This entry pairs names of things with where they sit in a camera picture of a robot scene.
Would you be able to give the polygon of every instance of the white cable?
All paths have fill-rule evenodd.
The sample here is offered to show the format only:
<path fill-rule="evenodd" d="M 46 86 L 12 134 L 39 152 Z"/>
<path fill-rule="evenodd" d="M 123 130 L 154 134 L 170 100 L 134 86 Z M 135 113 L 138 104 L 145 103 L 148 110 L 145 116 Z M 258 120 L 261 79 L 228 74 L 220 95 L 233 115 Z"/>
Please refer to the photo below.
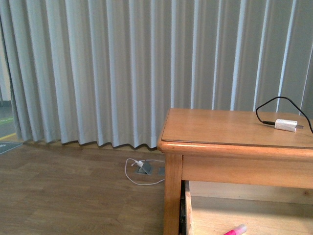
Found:
<path fill-rule="evenodd" d="M 128 158 L 128 159 L 126 160 L 126 162 L 125 162 L 125 175 L 126 175 L 126 177 L 127 177 L 130 181 L 132 181 L 134 184 L 136 184 L 136 185 L 144 185 L 144 186 L 145 186 L 145 185 L 156 185 L 156 184 L 161 183 L 162 181 L 164 181 L 164 179 L 163 179 L 163 180 L 160 180 L 160 181 L 158 181 L 158 182 L 151 183 L 151 184 L 138 184 L 138 183 L 136 183 L 136 182 L 133 181 L 131 178 L 129 178 L 129 176 L 127 175 L 126 169 L 127 169 L 127 162 L 128 162 L 128 160 L 133 160 L 133 161 L 134 161 L 134 163 L 132 164 L 132 166 L 133 166 L 134 164 L 139 164 L 139 161 L 137 161 L 137 160 L 135 160 L 135 159 L 133 159 L 133 158 Z M 155 161 L 155 162 L 164 163 L 164 161 L 154 160 L 154 159 L 148 159 L 148 160 L 146 160 L 146 161 Z"/>

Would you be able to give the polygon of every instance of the curtain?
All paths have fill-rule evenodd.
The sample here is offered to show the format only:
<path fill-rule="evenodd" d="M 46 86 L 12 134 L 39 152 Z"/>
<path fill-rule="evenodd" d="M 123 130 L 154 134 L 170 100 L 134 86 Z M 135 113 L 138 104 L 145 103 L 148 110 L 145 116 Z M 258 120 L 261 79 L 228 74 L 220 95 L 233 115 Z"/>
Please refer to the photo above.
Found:
<path fill-rule="evenodd" d="M 252 111 L 278 95 L 312 117 L 312 12 L 311 0 L 0 0 L 17 134 L 155 147 L 171 107 Z"/>

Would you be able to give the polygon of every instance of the wooden floor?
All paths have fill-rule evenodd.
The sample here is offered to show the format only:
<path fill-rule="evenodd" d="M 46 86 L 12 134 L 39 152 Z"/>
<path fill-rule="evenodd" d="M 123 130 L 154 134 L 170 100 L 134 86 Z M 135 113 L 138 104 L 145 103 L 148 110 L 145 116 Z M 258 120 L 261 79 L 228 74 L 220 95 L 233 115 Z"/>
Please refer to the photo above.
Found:
<path fill-rule="evenodd" d="M 162 154 L 24 144 L 0 155 L 0 235 L 160 235 L 164 183 L 137 186 L 125 160 Z M 152 176 L 128 173 L 134 180 Z"/>

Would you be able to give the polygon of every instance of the black cable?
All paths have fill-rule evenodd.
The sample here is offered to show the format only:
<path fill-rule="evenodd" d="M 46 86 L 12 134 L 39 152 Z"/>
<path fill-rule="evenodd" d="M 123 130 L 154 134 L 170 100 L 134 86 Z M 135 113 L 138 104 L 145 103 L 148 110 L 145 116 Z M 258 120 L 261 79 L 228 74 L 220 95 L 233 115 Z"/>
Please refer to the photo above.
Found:
<path fill-rule="evenodd" d="M 277 96 L 277 97 L 275 97 L 275 98 L 273 98 L 273 99 L 270 99 L 268 102 L 266 102 L 266 103 L 260 105 L 259 107 L 257 107 L 257 109 L 255 110 L 255 114 L 256 114 L 258 120 L 259 120 L 261 123 L 267 124 L 267 125 L 273 125 L 273 126 L 275 125 L 275 122 L 274 122 L 274 121 L 262 121 L 262 120 L 260 119 L 259 115 L 258 115 L 258 110 L 259 110 L 259 108 L 263 107 L 264 105 L 267 105 L 268 103 L 272 102 L 272 101 L 275 100 L 275 99 L 286 99 L 286 100 L 289 100 L 289 101 L 291 102 L 291 104 L 293 104 L 294 107 L 296 107 L 296 109 L 299 110 L 300 113 L 302 113 L 303 116 L 307 119 L 307 121 L 308 121 L 308 123 L 309 123 L 310 130 L 311 130 L 311 132 L 313 133 L 312 125 L 311 125 L 311 122 L 310 122 L 309 118 L 304 114 L 304 112 L 302 112 L 302 110 L 301 110 L 291 99 L 289 99 L 288 97 L 285 97 L 285 96 Z"/>

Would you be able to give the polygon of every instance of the open drawer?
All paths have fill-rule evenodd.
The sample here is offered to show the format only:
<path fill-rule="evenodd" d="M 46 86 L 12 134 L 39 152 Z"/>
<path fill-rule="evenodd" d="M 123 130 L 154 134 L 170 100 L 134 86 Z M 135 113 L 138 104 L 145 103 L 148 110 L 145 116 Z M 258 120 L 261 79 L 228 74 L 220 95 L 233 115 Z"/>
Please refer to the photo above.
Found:
<path fill-rule="evenodd" d="M 188 235 L 313 235 L 313 190 L 185 181 Z"/>

